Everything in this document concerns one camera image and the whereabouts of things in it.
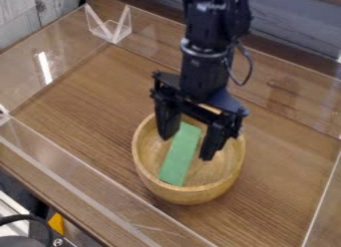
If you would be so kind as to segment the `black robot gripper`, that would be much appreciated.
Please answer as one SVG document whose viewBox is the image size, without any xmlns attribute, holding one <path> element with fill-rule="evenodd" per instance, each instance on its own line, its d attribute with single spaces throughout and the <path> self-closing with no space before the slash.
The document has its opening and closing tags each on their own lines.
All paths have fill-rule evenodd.
<svg viewBox="0 0 341 247">
<path fill-rule="evenodd" d="M 227 141 L 239 137 L 247 109 L 229 93 L 227 86 L 233 80 L 232 72 L 235 46 L 224 51 L 184 50 L 181 72 L 178 74 L 154 71 L 156 85 L 152 98 L 160 136 L 169 140 L 180 130 L 182 115 L 188 115 L 208 125 L 200 158 L 213 160 Z"/>
</svg>

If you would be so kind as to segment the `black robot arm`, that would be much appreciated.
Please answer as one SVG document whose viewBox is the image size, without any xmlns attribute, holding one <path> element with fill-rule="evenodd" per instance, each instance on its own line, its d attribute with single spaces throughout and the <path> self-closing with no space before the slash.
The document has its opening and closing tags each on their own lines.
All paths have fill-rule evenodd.
<svg viewBox="0 0 341 247">
<path fill-rule="evenodd" d="M 181 71 L 156 71 L 152 98 L 158 131 L 170 139 L 182 116 L 208 125 L 200 158 L 213 159 L 227 141 L 240 136 L 248 108 L 228 91 L 236 80 L 236 52 L 244 52 L 241 37 L 249 32 L 249 0 L 182 0 L 185 36 L 181 39 Z"/>
</svg>

